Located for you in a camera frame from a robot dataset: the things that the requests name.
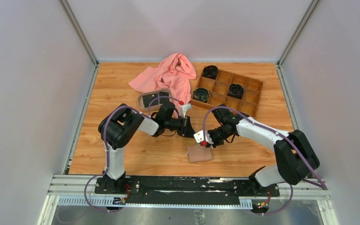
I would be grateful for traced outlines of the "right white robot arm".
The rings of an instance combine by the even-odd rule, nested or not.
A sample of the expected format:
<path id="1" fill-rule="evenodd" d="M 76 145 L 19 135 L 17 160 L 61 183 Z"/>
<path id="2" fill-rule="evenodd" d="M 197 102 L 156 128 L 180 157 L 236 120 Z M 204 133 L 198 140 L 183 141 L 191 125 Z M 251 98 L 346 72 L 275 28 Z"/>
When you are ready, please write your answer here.
<path id="1" fill-rule="evenodd" d="M 228 137 L 238 136 L 251 139 L 274 152 L 274 165 L 264 166 L 249 176 L 248 187 L 252 194 L 262 195 L 273 184 L 285 182 L 297 185 L 311 174 L 318 180 L 316 186 L 327 188 L 316 173 L 320 161 L 302 131 L 289 132 L 270 127 L 224 104 L 209 112 L 220 125 L 207 130 L 206 122 L 202 123 L 202 131 L 194 135 L 202 146 L 215 148 L 223 145 Z"/>

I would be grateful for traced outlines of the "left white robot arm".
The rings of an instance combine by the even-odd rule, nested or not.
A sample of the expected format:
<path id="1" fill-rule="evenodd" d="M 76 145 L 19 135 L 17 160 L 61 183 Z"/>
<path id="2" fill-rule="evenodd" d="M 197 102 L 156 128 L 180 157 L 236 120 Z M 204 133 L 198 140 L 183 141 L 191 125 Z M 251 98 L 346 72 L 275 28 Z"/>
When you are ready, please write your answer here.
<path id="1" fill-rule="evenodd" d="M 161 136 L 166 130 L 174 131 L 178 136 L 193 138 L 190 117 L 174 117 L 176 107 L 172 102 L 163 103 L 157 112 L 147 116 L 140 111 L 121 104 L 98 126 L 101 139 L 105 145 L 106 165 L 102 174 L 103 188 L 114 194 L 124 190 L 126 171 L 124 168 L 124 151 L 136 131 L 149 136 Z"/>

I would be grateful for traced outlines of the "pink card holder wallet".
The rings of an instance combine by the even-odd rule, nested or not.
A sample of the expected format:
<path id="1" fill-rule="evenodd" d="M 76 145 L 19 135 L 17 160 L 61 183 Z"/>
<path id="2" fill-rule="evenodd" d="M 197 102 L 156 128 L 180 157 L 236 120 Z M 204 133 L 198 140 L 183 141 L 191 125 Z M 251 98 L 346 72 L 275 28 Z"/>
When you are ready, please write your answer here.
<path id="1" fill-rule="evenodd" d="M 206 162 L 213 159 L 211 149 L 200 145 L 189 146 L 187 155 L 190 163 Z"/>

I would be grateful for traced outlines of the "beige oval card tray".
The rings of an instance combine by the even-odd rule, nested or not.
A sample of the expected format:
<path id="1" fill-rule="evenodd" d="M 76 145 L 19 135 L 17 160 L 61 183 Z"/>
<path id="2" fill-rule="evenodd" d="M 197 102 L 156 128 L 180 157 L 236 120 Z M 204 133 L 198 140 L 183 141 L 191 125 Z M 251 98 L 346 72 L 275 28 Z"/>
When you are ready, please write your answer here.
<path id="1" fill-rule="evenodd" d="M 137 98 L 137 104 L 140 111 L 148 112 L 149 110 L 151 111 L 157 110 L 164 102 L 171 101 L 171 99 L 169 98 L 160 98 L 153 101 L 154 99 L 161 96 L 172 97 L 172 93 L 169 89 L 159 89 L 159 90 L 154 90 L 140 94 Z"/>

